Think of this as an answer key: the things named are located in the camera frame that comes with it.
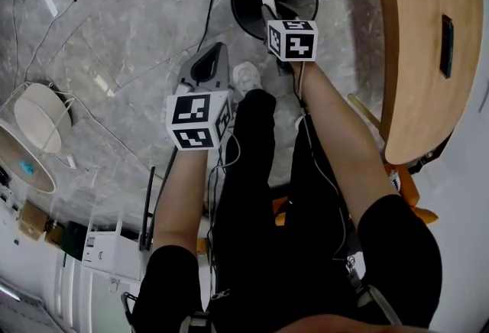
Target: shoe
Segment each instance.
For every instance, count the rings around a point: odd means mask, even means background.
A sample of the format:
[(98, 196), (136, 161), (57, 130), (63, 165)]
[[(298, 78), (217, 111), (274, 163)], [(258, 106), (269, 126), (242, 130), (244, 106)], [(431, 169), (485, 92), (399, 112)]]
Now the shoe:
[(243, 95), (253, 89), (262, 89), (261, 75), (253, 64), (245, 61), (237, 65), (232, 70), (232, 78), (235, 82), (235, 88)]
[(296, 131), (299, 130), (299, 126), (300, 126), (300, 122), (303, 120), (304, 116), (299, 116), (298, 119), (296, 119), (296, 123), (295, 123), (295, 126), (296, 126)]

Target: black sleeve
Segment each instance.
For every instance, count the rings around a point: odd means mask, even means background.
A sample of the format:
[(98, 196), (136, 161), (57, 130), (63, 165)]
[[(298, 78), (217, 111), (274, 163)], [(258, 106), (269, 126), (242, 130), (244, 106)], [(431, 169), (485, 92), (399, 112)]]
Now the black sleeve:
[(403, 325), (428, 328), (442, 290), (442, 259), (431, 231), (401, 197), (385, 196), (362, 216), (358, 237), (364, 285), (381, 292)]
[(161, 247), (150, 258), (134, 305), (136, 333), (178, 333), (182, 320), (195, 311), (202, 311), (196, 257), (183, 247)]

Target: cardboard box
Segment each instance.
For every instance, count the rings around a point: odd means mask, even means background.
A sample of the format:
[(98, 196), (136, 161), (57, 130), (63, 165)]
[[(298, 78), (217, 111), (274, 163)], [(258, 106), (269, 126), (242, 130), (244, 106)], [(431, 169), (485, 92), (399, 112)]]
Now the cardboard box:
[(46, 228), (47, 214), (31, 202), (25, 202), (18, 219), (18, 228), (29, 238), (39, 240)]
[(52, 225), (46, 233), (44, 241), (56, 247), (61, 247), (63, 244), (64, 229), (60, 224)]

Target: marble floor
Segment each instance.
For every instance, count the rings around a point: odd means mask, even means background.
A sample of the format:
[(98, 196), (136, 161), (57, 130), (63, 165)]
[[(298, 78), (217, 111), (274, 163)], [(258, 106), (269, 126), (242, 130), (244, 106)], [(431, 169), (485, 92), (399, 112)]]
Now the marble floor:
[[(62, 11), (71, 0), (53, 0)], [(57, 181), (53, 195), (42, 195), (15, 182), (20, 199), (29, 198), (61, 221), (86, 224), (94, 207), (123, 212), (128, 226), (140, 227), (148, 168), (162, 176), (172, 151), (164, 126), (164, 99), (171, 93), (182, 63), (195, 53), (209, 0), (76, 0), (50, 28), (27, 81), (53, 82), (79, 97), (93, 115), (120, 139), (73, 107), (73, 129), (59, 153), (72, 154), (77, 170), (56, 158), (46, 162)], [(12, 0), (0, 0), (0, 100), (12, 91), (18, 54), (20, 82), (34, 48), (53, 13), (45, 0), (15, 0), (18, 52), (12, 27)], [(380, 116), (384, 78), (384, 36), (380, 0), (320, 0), (317, 63), (341, 94), (353, 92)], [(263, 73), (264, 88), (277, 97), (277, 140), (270, 184), (290, 174), (294, 121), (299, 108), (290, 77), (279, 77), (263, 44), (235, 22), (229, 0), (215, 0), (207, 44), (227, 44), (230, 68), (249, 60)], [(1, 115), (12, 121), (8, 112)], [(216, 162), (213, 153), (209, 168)], [(153, 202), (160, 181), (154, 183)]]

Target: leg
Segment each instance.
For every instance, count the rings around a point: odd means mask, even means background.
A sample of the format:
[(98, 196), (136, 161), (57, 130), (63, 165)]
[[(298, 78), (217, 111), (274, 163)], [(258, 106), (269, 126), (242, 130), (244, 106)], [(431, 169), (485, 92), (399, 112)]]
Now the leg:
[[(311, 151), (324, 175), (318, 170)], [(326, 260), (331, 260), (342, 243), (344, 228), (348, 224), (348, 211), (308, 115), (300, 123), (294, 148), (290, 201), (285, 225), (293, 243), (302, 251), (317, 253), (317, 250), (321, 250)], [(336, 254), (336, 257), (344, 256), (341, 253)]]
[[(234, 135), (241, 154), (227, 169), (224, 187), (215, 214), (212, 232), (218, 271), (218, 291), (243, 279), (244, 251), (254, 258), (267, 258), (274, 232), (268, 176), (274, 159), (275, 98), (263, 90), (248, 92), (238, 106)], [(238, 155), (231, 137), (226, 148), (226, 163)]]

